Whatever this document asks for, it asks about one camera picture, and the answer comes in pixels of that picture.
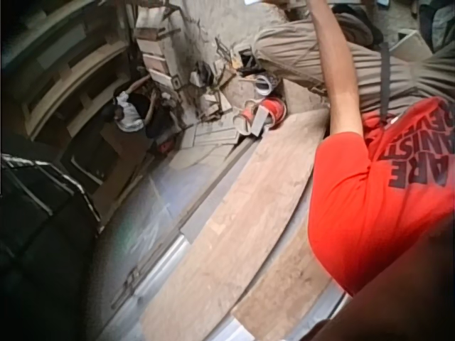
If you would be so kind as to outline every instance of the khaki pants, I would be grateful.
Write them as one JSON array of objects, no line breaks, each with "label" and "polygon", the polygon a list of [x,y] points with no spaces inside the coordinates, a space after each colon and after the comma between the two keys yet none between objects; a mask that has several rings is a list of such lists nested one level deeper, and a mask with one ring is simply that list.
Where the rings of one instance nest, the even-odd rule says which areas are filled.
[{"label": "khaki pants", "polygon": [[[357,70],[360,110],[380,108],[381,55],[358,45],[370,32],[356,17],[338,14]],[[310,21],[295,21],[263,30],[253,45],[256,59],[269,72],[311,91],[325,94],[319,48]],[[455,102],[455,42],[430,59],[409,63],[391,57],[389,113],[399,115],[420,99],[440,96]]]}]

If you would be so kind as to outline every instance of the plywood sheet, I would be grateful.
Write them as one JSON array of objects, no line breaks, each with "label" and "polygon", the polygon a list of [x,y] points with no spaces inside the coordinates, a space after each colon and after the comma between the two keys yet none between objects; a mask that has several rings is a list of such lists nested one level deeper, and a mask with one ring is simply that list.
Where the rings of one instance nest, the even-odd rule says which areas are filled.
[{"label": "plywood sheet", "polygon": [[327,117],[326,110],[293,115],[265,135],[142,315],[146,340],[201,341],[230,311],[286,227]]},{"label": "plywood sheet", "polygon": [[307,221],[232,314],[261,341],[283,340],[330,282],[308,242]]}]

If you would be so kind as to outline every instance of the wooden frame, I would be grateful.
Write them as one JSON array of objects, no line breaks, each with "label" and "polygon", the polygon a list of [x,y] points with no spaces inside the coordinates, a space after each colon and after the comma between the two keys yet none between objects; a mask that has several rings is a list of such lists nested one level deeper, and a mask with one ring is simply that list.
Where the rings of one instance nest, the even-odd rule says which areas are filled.
[{"label": "wooden frame", "polygon": [[127,44],[123,41],[112,45],[106,44],[76,64],[71,69],[71,75],[65,80],[56,82],[31,112],[30,119],[26,121],[26,130],[30,138],[35,139],[46,121],[78,86],[126,48]]}]

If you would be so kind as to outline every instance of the wooden plank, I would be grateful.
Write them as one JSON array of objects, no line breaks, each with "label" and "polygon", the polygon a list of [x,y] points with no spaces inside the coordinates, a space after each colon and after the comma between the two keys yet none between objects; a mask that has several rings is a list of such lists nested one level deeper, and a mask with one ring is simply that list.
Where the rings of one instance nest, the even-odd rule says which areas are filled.
[{"label": "wooden plank", "polygon": [[178,77],[171,77],[153,69],[148,69],[148,71],[151,75],[151,78],[155,82],[158,82],[173,90],[179,90],[181,88],[181,83]]},{"label": "wooden plank", "polygon": [[201,341],[226,316],[286,227],[313,167],[327,110],[268,132],[141,319],[146,340]]},{"label": "wooden plank", "polygon": [[30,119],[26,122],[26,129],[31,139],[35,139],[50,116],[79,85],[100,67],[124,51],[126,47],[127,44],[123,41],[118,41],[114,45],[104,45],[76,64],[71,69],[72,72],[69,77],[56,82],[36,105],[31,112]]},{"label": "wooden plank", "polygon": [[158,40],[158,29],[151,27],[139,27],[134,29],[136,39],[156,41]]},{"label": "wooden plank", "polygon": [[142,59],[144,60],[145,67],[147,69],[156,70],[165,75],[170,75],[166,59],[147,54],[143,54]]},{"label": "wooden plank", "polygon": [[94,0],[73,0],[51,13],[39,26],[19,35],[10,45],[11,48],[2,54],[1,67],[6,67],[25,50],[31,48],[34,43],[39,43],[40,39],[44,39],[47,33],[52,33],[53,28],[59,23],[92,2]]},{"label": "wooden plank", "polygon": [[232,314],[256,340],[282,340],[309,312],[330,280],[311,250],[305,220]]},{"label": "wooden plank", "polygon": [[150,53],[152,55],[164,56],[161,46],[157,41],[148,41],[143,39],[137,40],[137,45],[142,52]]},{"label": "wooden plank", "polygon": [[254,139],[246,138],[242,143],[237,146],[234,151],[226,158],[223,165],[212,175],[207,185],[201,188],[195,199],[190,202],[183,212],[176,219],[176,229],[181,229],[184,224],[190,219],[191,215],[198,209],[207,196],[213,191],[221,179],[228,173],[232,166],[240,159],[240,157],[248,150],[248,148],[255,142]]},{"label": "wooden plank", "polygon": [[93,100],[90,107],[82,110],[69,124],[68,131],[72,137],[76,136],[79,130],[81,130],[84,125],[88,123],[91,118],[98,113],[103,106],[112,99],[112,94],[114,90],[117,89],[120,85],[128,82],[128,78],[120,78],[113,82],[109,87],[104,89],[99,95],[97,95]]}]

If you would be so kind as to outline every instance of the wooden board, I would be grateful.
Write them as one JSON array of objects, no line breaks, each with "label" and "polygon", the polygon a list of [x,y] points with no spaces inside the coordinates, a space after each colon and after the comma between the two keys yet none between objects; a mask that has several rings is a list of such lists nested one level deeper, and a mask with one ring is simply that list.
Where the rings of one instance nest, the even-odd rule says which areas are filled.
[{"label": "wooden board", "polygon": [[326,110],[293,115],[265,135],[142,315],[146,340],[201,341],[226,316],[292,216],[326,119]]},{"label": "wooden board", "polygon": [[152,55],[159,55],[161,57],[164,56],[161,46],[160,46],[159,42],[157,42],[157,41],[148,41],[148,40],[138,39],[137,45],[139,45],[139,49],[142,52],[150,53]]},{"label": "wooden board", "polygon": [[163,57],[156,57],[155,55],[142,55],[144,64],[147,69],[159,71],[165,75],[169,75],[168,65]]},{"label": "wooden board", "polygon": [[305,220],[232,314],[256,340],[283,340],[309,312],[330,280],[311,250]]},{"label": "wooden board", "polygon": [[126,47],[127,44],[123,41],[118,41],[113,45],[104,45],[76,64],[71,69],[71,75],[68,78],[56,82],[36,105],[31,112],[30,119],[26,122],[27,132],[31,139],[35,139],[49,117],[77,87],[100,67],[123,52]]},{"label": "wooden board", "polygon": [[181,88],[181,83],[178,76],[171,77],[153,69],[147,70],[155,82],[158,82],[173,90],[179,90]]}]

